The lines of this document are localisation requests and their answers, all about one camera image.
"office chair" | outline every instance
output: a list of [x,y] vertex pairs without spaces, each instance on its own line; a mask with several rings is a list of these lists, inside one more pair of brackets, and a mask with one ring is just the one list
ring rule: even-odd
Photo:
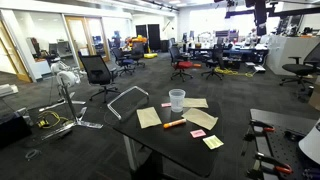
[[90,97],[90,101],[92,101],[92,98],[98,94],[104,93],[104,103],[106,103],[108,92],[120,94],[116,87],[108,87],[109,85],[114,84],[116,68],[110,71],[101,55],[80,56],[80,60],[87,72],[89,84],[103,87],[102,90],[99,90],[98,93],[95,93]]
[[136,66],[142,65],[142,67],[146,67],[145,63],[139,62],[139,60],[144,56],[143,42],[132,42],[132,51],[128,56],[129,59],[136,61]]
[[302,85],[302,91],[306,89],[305,83],[313,84],[310,81],[305,80],[303,77],[308,76],[309,74],[319,72],[320,65],[320,43],[307,55],[304,59],[303,64],[299,64],[299,60],[301,57],[288,57],[290,59],[294,59],[296,64],[285,64],[282,68],[286,71],[294,73],[296,77],[284,78],[282,82],[279,83],[280,86],[283,86],[285,83],[289,82],[297,82]]
[[169,52],[171,55],[171,66],[175,71],[179,70],[179,72],[172,73],[171,80],[173,80],[173,77],[175,76],[180,76],[183,82],[185,82],[184,76],[190,76],[190,78],[192,79],[192,75],[184,72],[185,69],[189,69],[192,67],[192,62],[182,60],[182,56],[180,55],[180,51],[177,46],[172,46],[169,49]]
[[129,66],[134,64],[134,60],[123,57],[119,48],[112,48],[111,51],[116,57],[116,64],[120,67],[123,67],[122,70],[118,71],[118,73],[120,73],[119,76],[121,76],[123,73],[128,72],[130,73],[130,75],[132,75],[134,69],[129,68]]
[[222,55],[223,55],[223,45],[222,44],[215,45],[213,54],[211,55],[212,59],[206,60],[206,66],[209,68],[212,68],[212,67],[213,68],[211,71],[201,73],[201,76],[208,74],[208,76],[206,77],[206,79],[208,79],[209,76],[216,75],[220,80],[222,80],[222,77],[220,76],[221,73],[217,73],[215,71],[215,67],[217,66],[220,66],[221,69],[224,69]]

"metal frame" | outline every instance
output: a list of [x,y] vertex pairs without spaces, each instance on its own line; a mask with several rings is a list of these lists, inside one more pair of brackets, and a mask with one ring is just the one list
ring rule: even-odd
[[78,117],[77,114],[76,114],[76,111],[73,107],[73,104],[72,104],[72,101],[71,101],[71,98],[69,96],[69,92],[68,92],[68,87],[67,85],[64,84],[63,82],[63,79],[61,79],[61,82],[62,82],[62,85],[60,86],[61,88],[61,92],[62,92],[62,95],[65,97],[65,99],[67,100],[68,104],[69,104],[69,107],[70,107],[70,110],[71,110],[71,113],[73,115],[73,118],[74,118],[74,121],[73,123],[71,124],[68,124],[62,128],[59,128],[55,131],[52,131],[44,136],[41,137],[41,140],[45,140],[51,136],[54,136],[58,133],[61,133],[65,130],[68,130],[70,128],[72,128],[73,126],[85,126],[85,127],[90,127],[90,128],[96,128],[96,129],[101,129],[102,128],[102,124],[96,124],[96,123],[91,123],[91,122],[86,122],[86,121],[82,121],[82,118],[87,110],[87,107],[84,107],[81,109],[80,113],[81,113],[81,116]]
[[121,93],[119,96],[117,96],[115,99],[113,99],[113,100],[108,104],[108,108],[110,109],[110,111],[113,112],[113,114],[116,115],[119,120],[121,120],[122,117],[120,116],[120,114],[119,114],[115,109],[113,109],[113,107],[112,107],[111,105],[112,105],[112,103],[114,103],[114,102],[117,101],[119,98],[121,98],[122,96],[126,95],[128,92],[132,91],[133,89],[137,89],[137,90],[139,90],[140,92],[142,92],[143,94],[145,94],[145,95],[147,96],[148,100],[149,100],[149,93],[146,92],[145,90],[141,89],[140,87],[138,87],[138,86],[133,86],[133,87],[127,89],[126,91],[124,91],[123,93]]

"sticky note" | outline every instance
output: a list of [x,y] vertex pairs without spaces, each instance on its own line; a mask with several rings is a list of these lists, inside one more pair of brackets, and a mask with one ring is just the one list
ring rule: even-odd
[[202,129],[199,129],[199,130],[196,130],[196,131],[191,131],[190,133],[191,133],[193,138],[197,138],[197,137],[201,137],[201,136],[205,136],[206,135],[206,133]]
[[223,145],[223,142],[221,142],[215,135],[204,138],[203,141],[210,149],[215,149]]
[[163,103],[161,104],[162,107],[170,107],[171,106],[171,103]]

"wire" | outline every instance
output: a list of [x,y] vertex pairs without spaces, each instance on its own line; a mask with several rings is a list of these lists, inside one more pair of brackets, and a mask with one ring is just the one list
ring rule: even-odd
[[237,75],[237,76],[247,76],[247,77],[253,77],[253,75],[256,73],[239,73],[237,71],[232,71],[230,69],[220,69],[220,67],[216,67],[214,69],[215,72],[220,73],[220,74],[225,74],[225,75]]
[[42,113],[40,113],[40,114],[38,115],[38,119],[39,119],[40,121],[46,120],[46,118],[47,118],[49,115],[52,115],[52,116],[56,119],[56,122],[55,122],[53,125],[50,125],[50,126],[40,125],[40,124],[38,123],[38,125],[39,125],[40,128],[50,129],[50,128],[56,126],[61,120],[64,120],[65,122],[71,121],[71,120],[69,120],[68,118],[60,117],[60,116],[58,115],[58,113],[56,113],[56,112],[54,112],[54,111],[44,111],[44,112],[42,112]]
[[51,95],[52,95],[53,78],[54,78],[54,76],[51,78],[51,87],[50,87],[50,94],[49,94],[49,105],[51,104]]
[[11,106],[9,106],[9,105],[4,101],[4,99],[1,98],[1,100],[2,100],[2,102],[3,102],[8,108],[10,108],[13,112],[15,111]]

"red office chair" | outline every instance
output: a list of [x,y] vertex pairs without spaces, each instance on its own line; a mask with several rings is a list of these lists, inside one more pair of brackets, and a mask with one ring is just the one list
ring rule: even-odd
[[172,46],[169,51],[171,55],[172,67],[174,68],[174,70],[179,70],[179,72],[172,73],[171,80],[173,80],[173,77],[178,75],[182,78],[183,82],[186,81],[184,79],[184,76],[190,76],[190,78],[192,79],[193,76],[191,74],[187,74],[184,72],[185,69],[189,69],[192,67],[192,62],[182,60],[182,56],[180,55],[179,49],[176,46]]

